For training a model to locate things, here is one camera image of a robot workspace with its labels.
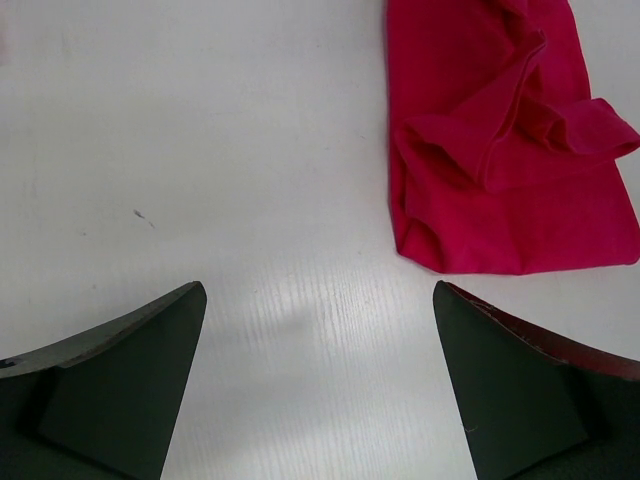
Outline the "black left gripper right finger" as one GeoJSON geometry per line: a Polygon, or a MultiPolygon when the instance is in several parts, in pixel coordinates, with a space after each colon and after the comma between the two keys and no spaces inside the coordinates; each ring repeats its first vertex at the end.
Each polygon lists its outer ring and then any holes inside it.
{"type": "Polygon", "coordinates": [[[639,363],[440,281],[434,314],[480,479],[636,479],[639,363]]]}

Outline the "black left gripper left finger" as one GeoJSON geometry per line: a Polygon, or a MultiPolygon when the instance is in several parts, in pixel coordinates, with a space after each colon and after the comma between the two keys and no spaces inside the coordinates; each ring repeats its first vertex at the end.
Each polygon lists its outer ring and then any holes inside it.
{"type": "Polygon", "coordinates": [[[2,360],[2,478],[160,478],[206,304],[190,282],[2,360]]]}

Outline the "crimson pink t-shirt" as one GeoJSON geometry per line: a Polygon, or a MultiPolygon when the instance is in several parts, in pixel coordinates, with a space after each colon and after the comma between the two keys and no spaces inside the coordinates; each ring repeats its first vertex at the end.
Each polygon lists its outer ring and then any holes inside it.
{"type": "Polygon", "coordinates": [[[617,160],[638,133],[590,89],[566,1],[391,1],[397,251],[443,274],[631,265],[617,160]]]}

